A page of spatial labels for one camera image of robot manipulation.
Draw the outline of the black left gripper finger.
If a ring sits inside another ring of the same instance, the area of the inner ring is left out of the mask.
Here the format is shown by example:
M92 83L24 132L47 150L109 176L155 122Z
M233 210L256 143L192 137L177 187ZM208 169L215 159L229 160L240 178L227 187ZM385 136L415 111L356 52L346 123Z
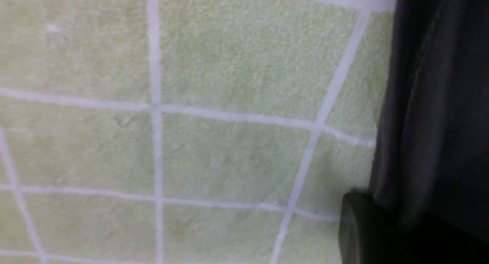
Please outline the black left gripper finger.
M338 243L343 264L487 264L488 245L435 215L403 234L371 196L344 194Z

